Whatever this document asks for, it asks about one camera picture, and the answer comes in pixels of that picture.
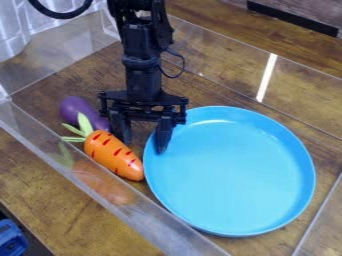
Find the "eggplant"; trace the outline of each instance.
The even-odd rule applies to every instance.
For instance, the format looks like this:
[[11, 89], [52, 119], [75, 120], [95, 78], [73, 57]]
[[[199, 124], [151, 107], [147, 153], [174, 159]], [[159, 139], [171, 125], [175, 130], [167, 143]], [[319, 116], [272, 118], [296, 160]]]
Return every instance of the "eggplant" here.
[[77, 115], [83, 113], [91, 121], [93, 130], [109, 131], [108, 119], [100, 116], [99, 112], [81, 97], [68, 96], [60, 103], [59, 112], [61, 118], [69, 125], [79, 125]]

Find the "blue object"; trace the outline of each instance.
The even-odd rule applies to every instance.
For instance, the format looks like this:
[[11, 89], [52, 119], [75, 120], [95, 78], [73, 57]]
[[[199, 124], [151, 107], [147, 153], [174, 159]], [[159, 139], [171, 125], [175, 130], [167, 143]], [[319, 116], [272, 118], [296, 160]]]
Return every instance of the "blue object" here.
[[28, 248], [28, 241], [16, 224], [0, 220], [0, 256], [20, 256]]
[[164, 207], [196, 229], [244, 237], [288, 224], [315, 189], [308, 152], [268, 117], [234, 107], [187, 111], [163, 154], [154, 134], [144, 151], [150, 188]]

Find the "cable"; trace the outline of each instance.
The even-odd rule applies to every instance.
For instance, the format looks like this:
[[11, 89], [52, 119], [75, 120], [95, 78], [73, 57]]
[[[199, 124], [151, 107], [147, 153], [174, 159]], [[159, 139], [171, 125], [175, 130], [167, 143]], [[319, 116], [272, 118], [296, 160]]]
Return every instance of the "cable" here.
[[167, 73], [166, 73], [166, 71], [163, 70], [163, 68], [162, 68], [162, 66], [159, 65], [158, 66], [158, 68], [159, 68], [159, 70], [160, 70], [160, 72], [163, 73], [163, 75], [166, 76], [166, 77], [168, 77], [168, 78], [178, 78], [182, 74], [183, 74], [183, 72], [184, 72], [184, 70], [186, 70], [186, 59], [184, 59], [184, 57], [183, 57], [183, 55], [180, 55], [176, 51], [174, 51], [170, 47], [167, 47], [167, 49], [164, 50], [166, 52], [168, 52], [171, 55], [174, 55], [174, 56], [176, 56], [176, 57], [179, 57], [180, 59], [182, 59], [182, 70], [180, 70], [180, 72], [176, 74], [176, 75], [168, 75]]
[[91, 6], [93, 0], [84, 0], [83, 5], [71, 12], [53, 12], [51, 11], [39, 0], [28, 0], [36, 10], [51, 18], [65, 20], [77, 17]]

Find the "wooden table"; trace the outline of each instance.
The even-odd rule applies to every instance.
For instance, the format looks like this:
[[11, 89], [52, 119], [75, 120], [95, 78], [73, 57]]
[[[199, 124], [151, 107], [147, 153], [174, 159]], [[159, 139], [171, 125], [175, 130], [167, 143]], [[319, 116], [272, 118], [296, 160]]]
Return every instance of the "wooden table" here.
[[[168, 8], [171, 14], [190, 22], [342, 77], [339, 40], [254, 15], [219, 1], [174, 0]], [[112, 44], [37, 82], [29, 90], [15, 93], [15, 104], [57, 134], [64, 134], [56, 110], [60, 100], [65, 95], [80, 95], [95, 103], [93, 95], [99, 90], [113, 89], [124, 84], [120, 58], [112, 58], [120, 56], [120, 52], [120, 44]], [[219, 53], [208, 50], [206, 55], [211, 54]], [[255, 67], [258, 60], [250, 64]], [[20, 59], [8, 65], [20, 65]], [[218, 69], [226, 68], [219, 62], [214, 65]], [[224, 65], [234, 72], [234, 63]], [[342, 119], [338, 108], [342, 102], [337, 95], [342, 92], [341, 87], [338, 84], [319, 86], [312, 81], [321, 75], [298, 65], [294, 73], [286, 73], [288, 65], [282, 66], [278, 89], [270, 90], [266, 103], [262, 104], [254, 99], [254, 87], [240, 76], [231, 78], [232, 88], [188, 72], [164, 84], [171, 93], [191, 99], [191, 107], [238, 106], [280, 121], [296, 133], [314, 158], [318, 174], [315, 197], [306, 212], [290, 225], [270, 234], [244, 239], [203, 234], [232, 255], [292, 253], [342, 167]], [[141, 153], [152, 127], [139, 124], [133, 130], [135, 133], [139, 131], [139, 137], [133, 140], [135, 150]], [[0, 131], [0, 152], [0, 202], [56, 255], [163, 255], [4, 130]], [[144, 182], [131, 185], [155, 200]], [[338, 237], [331, 236], [331, 239], [339, 243]], [[331, 248], [325, 248], [325, 244], [321, 246], [325, 255], [334, 255]]]

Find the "blue plastic plate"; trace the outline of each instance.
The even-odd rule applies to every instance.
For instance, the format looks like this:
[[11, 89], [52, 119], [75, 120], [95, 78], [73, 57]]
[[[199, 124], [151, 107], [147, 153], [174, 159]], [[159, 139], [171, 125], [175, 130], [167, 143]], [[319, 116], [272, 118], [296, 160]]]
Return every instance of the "blue plastic plate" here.
[[211, 234], [244, 237], [288, 224], [315, 189], [308, 152], [268, 117], [232, 107], [187, 112], [167, 151], [144, 151], [150, 188], [164, 207]]

